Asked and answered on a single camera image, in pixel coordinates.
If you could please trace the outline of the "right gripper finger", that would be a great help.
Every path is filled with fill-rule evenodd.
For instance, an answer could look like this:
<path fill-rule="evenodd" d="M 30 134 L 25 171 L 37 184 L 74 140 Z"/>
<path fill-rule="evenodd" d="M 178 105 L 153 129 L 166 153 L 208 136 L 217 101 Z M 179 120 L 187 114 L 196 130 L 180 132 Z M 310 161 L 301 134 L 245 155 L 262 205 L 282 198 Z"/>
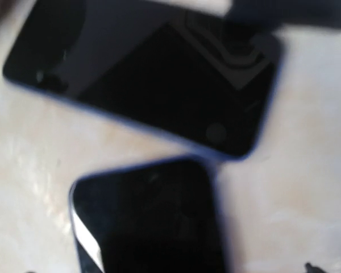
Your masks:
<path fill-rule="evenodd" d="M 327 273 L 325 270 L 318 266 L 312 265 L 311 263 L 305 264 L 306 273 Z"/>

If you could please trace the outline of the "blue-edged black smartphone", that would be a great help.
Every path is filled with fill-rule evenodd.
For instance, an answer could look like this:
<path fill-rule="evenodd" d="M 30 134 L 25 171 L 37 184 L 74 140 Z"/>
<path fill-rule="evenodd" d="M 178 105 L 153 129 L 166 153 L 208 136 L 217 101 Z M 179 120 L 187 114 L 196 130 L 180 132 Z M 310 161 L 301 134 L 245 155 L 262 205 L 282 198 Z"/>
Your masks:
<path fill-rule="evenodd" d="M 81 272 L 231 272 L 214 167 L 181 155 L 77 179 L 69 214 Z"/>

